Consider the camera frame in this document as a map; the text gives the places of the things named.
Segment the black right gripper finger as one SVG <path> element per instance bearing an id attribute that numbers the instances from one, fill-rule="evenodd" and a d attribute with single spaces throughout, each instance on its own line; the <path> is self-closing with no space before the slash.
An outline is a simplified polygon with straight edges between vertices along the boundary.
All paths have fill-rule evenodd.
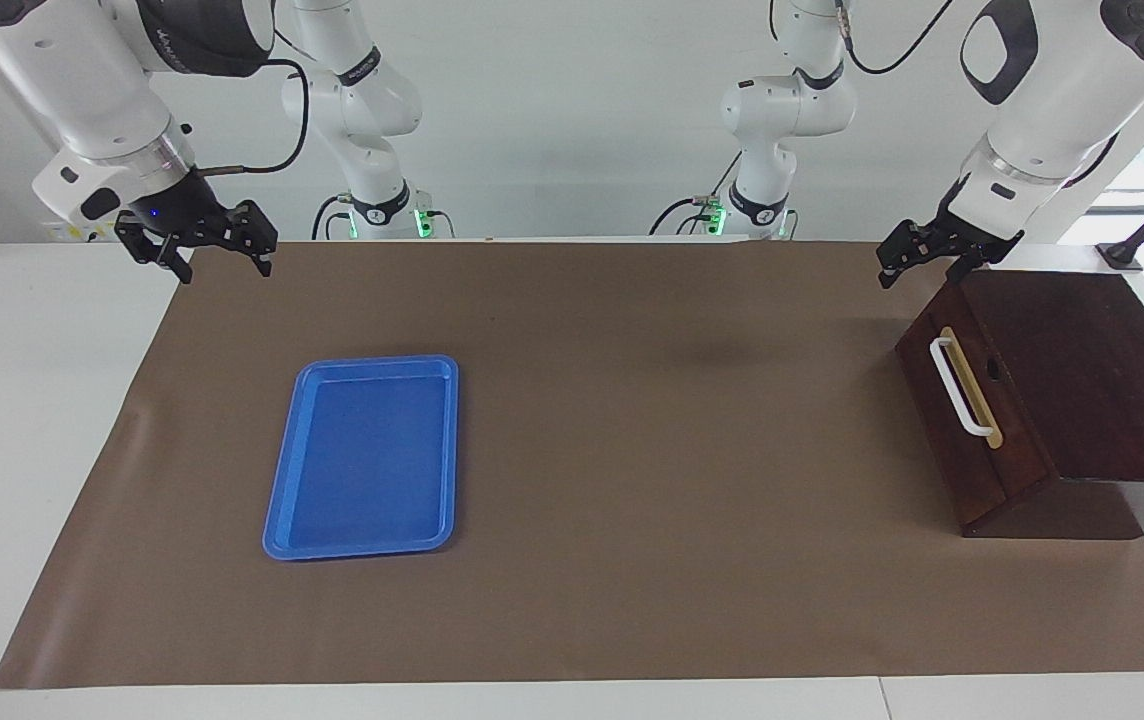
<path id="1" fill-rule="evenodd" d="M 192 282 L 192 266 L 178 254 L 174 236 L 165 236 L 160 243 L 152 242 L 150 234 L 146 232 L 146 226 L 137 215 L 118 215 L 116 237 L 136 263 L 161 266 L 170 270 L 180 283 Z"/>
<path id="2" fill-rule="evenodd" d="M 225 250 L 248 258 L 262 278 L 272 272 L 272 256 L 278 250 L 278 229 L 260 208 L 257 201 L 239 201 L 225 211 Z"/>

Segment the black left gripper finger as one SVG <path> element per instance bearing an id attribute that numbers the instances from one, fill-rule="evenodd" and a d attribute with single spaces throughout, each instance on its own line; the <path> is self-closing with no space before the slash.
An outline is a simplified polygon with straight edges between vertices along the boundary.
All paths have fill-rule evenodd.
<path id="1" fill-rule="evenodd" d="M 951 255 L 956 256 L 947 268 L 946 280 L 951 284 L 959 283 L 966 275 L 982 268 L 991 260 L 990 245 L 955 245 L 951 247 Z"/>
<path id="2" fill-rule="evenodd" d="M 901 220 L 877 245 L 879 283 L 883 290 L 893 286 L 912 266 L 923 266 L 942 256 L 942 234 L 936 224 L 920 226 Z"/>

